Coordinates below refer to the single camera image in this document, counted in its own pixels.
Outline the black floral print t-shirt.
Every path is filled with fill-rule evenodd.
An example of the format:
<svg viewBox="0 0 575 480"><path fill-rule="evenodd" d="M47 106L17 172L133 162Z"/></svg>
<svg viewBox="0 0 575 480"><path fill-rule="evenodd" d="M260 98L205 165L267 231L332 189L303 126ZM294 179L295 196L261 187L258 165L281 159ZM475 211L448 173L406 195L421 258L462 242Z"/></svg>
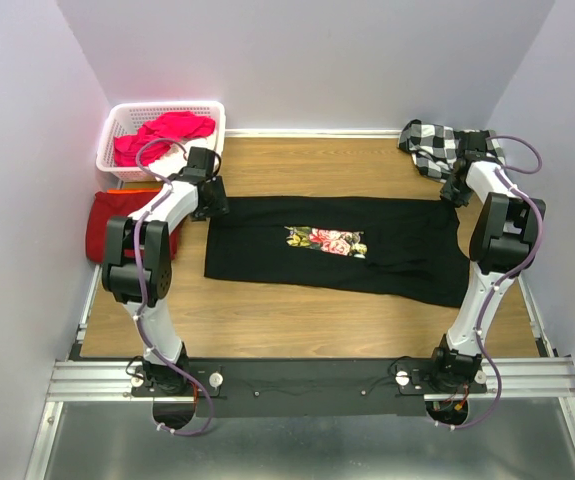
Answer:
<svg viewBox="0 0 575 480"><path fill-rule="evenodd" d="M440 200L237 197L210 222L204 274L461 306L469 261Z"/></svg>

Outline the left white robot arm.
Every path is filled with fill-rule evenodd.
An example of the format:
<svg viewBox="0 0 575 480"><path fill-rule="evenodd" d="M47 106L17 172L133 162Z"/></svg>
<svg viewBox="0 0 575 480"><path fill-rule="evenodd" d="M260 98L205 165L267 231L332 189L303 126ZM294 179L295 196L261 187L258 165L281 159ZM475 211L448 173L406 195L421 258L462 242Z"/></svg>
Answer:
<svg viewBox="0 0 575 480"><path fill-rule="evenodd" d="M205 220L229 211L221 156L203 146L163 138L136 154L136 166L161 181L160 192L106 226L102 286L130 314L143 344L142 372L133 377L166 396L198 382L189 374L183 340L172 324L166 296L172 283L170 234L188 217Z"/></svg>

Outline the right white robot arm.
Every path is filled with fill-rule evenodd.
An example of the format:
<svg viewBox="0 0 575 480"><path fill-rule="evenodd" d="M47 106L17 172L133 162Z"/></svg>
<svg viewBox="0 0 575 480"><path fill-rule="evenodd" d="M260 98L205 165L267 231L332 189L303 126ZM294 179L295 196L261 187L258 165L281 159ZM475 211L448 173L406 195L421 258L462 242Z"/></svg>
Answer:
<svg viewBox="0 0 575 480"><path fill-rule="evenodd" d="M507 135L465 132L457 136L457 160L441 197L464 206L475 194L483 203L469 244L473 273L455 322L432 354L429 374L440 392L475 382L489 358L485 340L508 288L531 266L543 240L546 203L522 191L507 175L526 174L489 156Z"/></svg>

